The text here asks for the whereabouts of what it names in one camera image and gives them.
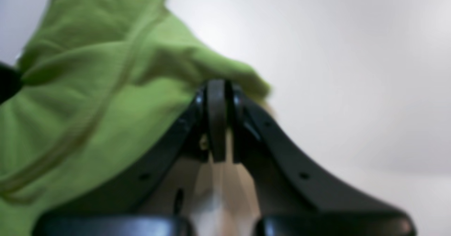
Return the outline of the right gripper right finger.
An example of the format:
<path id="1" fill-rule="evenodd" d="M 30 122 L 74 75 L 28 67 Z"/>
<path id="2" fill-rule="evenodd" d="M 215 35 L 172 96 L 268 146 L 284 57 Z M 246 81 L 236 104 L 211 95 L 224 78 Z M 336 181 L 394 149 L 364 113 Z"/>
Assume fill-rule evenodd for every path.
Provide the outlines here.
<path id="1" fill-rule="evenodd" d="M 261 216 L 253 236 L 415 236 L 402 209 L 332 175 L 231 83 L 233 161 L 251 175 Z"/>

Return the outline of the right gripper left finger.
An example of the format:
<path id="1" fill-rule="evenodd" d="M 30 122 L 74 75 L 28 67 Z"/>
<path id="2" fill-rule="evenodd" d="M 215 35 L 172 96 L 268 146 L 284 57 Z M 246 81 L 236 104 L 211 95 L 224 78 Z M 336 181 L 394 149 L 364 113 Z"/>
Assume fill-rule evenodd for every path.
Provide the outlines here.
<path id="1" fill-rule="evenodd" d="M 43 214 L 34 236 L 195 236 L 189 220 L 201 166 L 226 160 L 226 82 L 198 89 L 139 160 L 92 191 Z"/>

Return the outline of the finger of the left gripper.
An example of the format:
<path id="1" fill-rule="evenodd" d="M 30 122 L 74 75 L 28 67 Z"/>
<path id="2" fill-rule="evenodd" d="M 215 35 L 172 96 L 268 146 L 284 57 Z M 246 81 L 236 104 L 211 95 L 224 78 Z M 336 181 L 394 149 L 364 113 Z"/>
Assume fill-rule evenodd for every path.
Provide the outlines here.
<path id="1" fill-rule="evenodd" d="M 22 86 L 21 73 L 5 63 L 0 63 L 0 104 L 16 95 Z"/>

